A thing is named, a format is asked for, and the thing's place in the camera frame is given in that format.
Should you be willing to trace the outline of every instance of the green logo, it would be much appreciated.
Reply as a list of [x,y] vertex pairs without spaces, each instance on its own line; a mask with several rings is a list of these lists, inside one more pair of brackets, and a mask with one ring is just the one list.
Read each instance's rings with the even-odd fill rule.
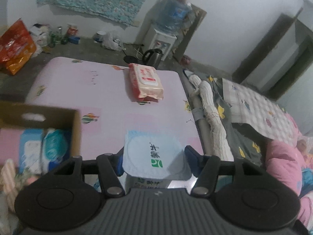
[[152,167],[163,168],[161,160],[151,159],[151,165],[152,165]]

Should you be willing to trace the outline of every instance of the orange bag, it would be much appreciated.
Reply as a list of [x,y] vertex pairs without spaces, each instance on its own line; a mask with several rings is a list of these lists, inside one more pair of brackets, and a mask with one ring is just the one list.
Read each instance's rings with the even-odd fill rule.
[[35,51],[36,45],[21,19],[0,37],[0,65],[11,75],[15,75]]

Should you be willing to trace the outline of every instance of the metal screw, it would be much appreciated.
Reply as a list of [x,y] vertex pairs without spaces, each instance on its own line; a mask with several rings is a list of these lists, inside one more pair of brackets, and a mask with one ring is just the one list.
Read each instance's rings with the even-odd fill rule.
[[209,192],[209,189],[202,186],[198,186],[193,189],[193,192],[198,195],[206,195]]
[[109,187],[106,191],[111,195],[119,195],[123,192],[123,190],[117,186]]

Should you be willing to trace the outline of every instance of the kettle handle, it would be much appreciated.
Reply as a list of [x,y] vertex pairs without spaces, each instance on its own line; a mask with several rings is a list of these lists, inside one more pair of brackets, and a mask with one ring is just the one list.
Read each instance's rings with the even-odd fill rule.
[[153,55],[153,53],[154,53],[154,50],[153,50],[153,49],[150,49],[150,50],[147,50],[147,51],[143,54],[143,56],[142,56],[142,61],[143,61],[144,64],[147,64],[147,62],[149,61],[149,59],[151,58],[151,56]]

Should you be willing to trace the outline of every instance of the red and beige package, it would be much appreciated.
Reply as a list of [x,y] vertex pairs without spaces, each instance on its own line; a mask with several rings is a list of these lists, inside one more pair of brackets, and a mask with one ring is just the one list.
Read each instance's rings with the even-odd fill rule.
[[0,37],[0,65],[11,75],[15,75],[35,51],[36,45],[21,19]]
[[139,100],[151,97],[163,100],[163,86],[155,68],[151,66],[130,63],[129,76],[134,95]]

